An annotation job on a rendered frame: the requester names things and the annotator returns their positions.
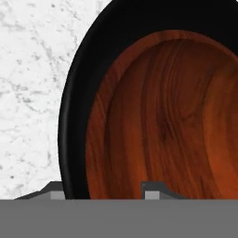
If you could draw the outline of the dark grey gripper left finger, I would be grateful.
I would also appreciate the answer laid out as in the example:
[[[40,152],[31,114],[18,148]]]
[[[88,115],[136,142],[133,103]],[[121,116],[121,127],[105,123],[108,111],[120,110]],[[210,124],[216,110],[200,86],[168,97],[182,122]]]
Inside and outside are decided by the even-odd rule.
[[[64,200],[65,194],[61,181],[50,181],[42,190],[19,197],[19,200]]]

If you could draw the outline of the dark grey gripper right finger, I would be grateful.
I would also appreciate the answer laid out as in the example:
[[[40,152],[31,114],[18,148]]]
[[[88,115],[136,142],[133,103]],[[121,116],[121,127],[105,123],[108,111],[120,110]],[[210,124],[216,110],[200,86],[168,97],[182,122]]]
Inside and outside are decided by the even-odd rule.
[[[143,200],[184,199],[184,196],[168,189],[162,181],[142,181],[141,198]]]

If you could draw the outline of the black bowl with wooden inside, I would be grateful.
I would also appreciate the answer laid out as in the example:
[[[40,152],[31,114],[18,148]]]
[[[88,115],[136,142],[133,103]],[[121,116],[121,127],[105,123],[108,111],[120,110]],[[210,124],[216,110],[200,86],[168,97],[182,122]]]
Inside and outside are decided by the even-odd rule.
[[[238,0],[112,0],[73,58],[58,141],[70,199],[147,183],[238,199]]]

